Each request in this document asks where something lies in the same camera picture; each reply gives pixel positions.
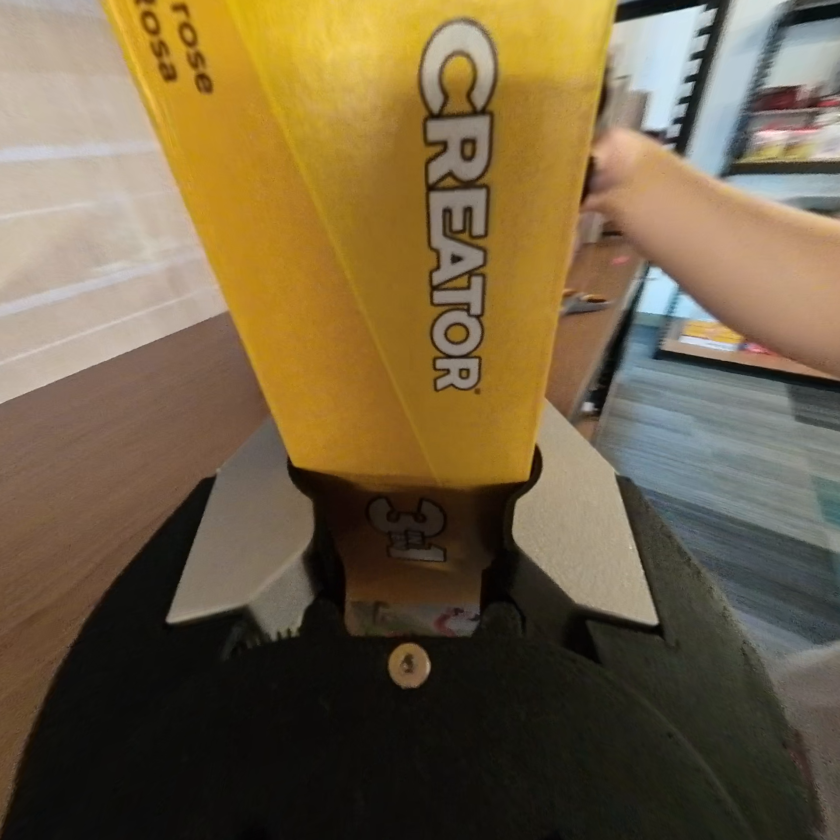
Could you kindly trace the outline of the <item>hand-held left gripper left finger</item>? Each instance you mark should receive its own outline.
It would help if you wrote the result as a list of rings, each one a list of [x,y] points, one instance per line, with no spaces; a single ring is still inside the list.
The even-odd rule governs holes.
[[[215,475],[167,624],[244,613],[269,639],[296,635],[318,592],[308,561],[315,532],[312,501],[267,419]]]

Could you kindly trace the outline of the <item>person's white shirt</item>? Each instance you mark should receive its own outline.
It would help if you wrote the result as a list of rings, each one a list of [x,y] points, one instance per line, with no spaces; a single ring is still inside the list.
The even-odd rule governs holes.
[[[839,838],[839,643],[781,660],[773,685],[794,730],[794,756],[817,794],[822,838]]]

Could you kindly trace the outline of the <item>wooden desk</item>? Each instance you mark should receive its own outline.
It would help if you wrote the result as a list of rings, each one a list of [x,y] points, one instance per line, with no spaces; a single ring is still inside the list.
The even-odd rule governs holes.
[[[2,798],[117,576],[269,419],[229,316],[2,405]]]

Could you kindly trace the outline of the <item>grey and yellow scissors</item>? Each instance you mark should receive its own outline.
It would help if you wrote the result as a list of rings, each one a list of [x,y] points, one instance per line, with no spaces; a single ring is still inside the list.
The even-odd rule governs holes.
[[[575,289],[565,290],[562,296],[560,316],[562,318],[575,314],[601,312],[608,310],[613,300],[586,291]]]

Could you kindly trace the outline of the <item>grey metal shelf rack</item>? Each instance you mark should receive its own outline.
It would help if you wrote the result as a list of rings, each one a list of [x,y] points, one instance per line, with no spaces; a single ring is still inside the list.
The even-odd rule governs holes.
[[[715,174],[744,192],[838,217],[838,2],[774,9],[751,76],[725,134]],[[829,374],[745,339],[738,352],[679,343],[683,319],[716,321],[667,276],[654,357],[838,390]]]

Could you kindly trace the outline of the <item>stack of small yellow packets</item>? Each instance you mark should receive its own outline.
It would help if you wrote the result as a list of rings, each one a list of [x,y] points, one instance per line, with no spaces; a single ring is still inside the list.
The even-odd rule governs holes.
[[[746,344],[744,337],[718,321],[683,319],[677,339],[679,343],[703,350],[738,352]]]

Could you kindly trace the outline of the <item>yellow toy box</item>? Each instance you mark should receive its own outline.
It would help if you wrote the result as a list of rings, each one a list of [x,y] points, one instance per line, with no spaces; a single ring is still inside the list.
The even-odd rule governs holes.
[[[354,635],[473,634],[616,2],[103,2]]]

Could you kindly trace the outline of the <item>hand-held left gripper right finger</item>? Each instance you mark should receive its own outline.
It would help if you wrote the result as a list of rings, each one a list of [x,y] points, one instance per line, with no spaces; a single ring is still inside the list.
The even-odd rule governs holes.
[[[507,592],[528,637],[582,647],[589,621],[658,629],[617,474],[554,406],[508,503],[507,548]]]

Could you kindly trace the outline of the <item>person's right forearm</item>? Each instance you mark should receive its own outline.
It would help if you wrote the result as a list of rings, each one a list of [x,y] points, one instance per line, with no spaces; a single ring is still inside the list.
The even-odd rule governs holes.
[[[710,314],[838,376],[837,219],[740,192],[659,149],[613,201],[624,234]]]

